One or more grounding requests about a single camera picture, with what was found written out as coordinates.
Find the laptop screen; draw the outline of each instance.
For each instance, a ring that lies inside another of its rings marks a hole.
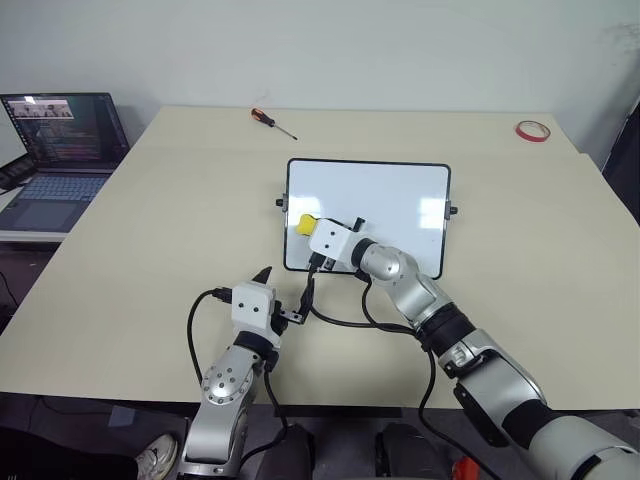
[[[129,151],[108,93],[1,98],[38,169],[114,169]]]

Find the laptop keyboard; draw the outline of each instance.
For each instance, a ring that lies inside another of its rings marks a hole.
[[[79,200],[90,202],[107,181],[107,177],[39,176],[20,192],[25,200]]]

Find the white wall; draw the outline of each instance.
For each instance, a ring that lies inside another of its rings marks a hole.
[[[601,165],[639,23],[638,0],[2,0],[0,91],[110,91],[131,140],[163,104],[551,111]]]

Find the laptop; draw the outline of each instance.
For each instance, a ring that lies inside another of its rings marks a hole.
[[[36,174],[0,212],[0,230],[69,232],[129,143],[108,93],[0,95]]]

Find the red tape roll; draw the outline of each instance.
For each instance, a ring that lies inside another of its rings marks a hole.
[[[540,135],[532,134],[531,131],[534,130],[539,132]],[[516,125],[516,133],[528,140],[529,142],[544,142],[551,136],[551,130],[546,125],[543,125],[540,122],[536,122],[535,120],[523,120],[518,125]]]

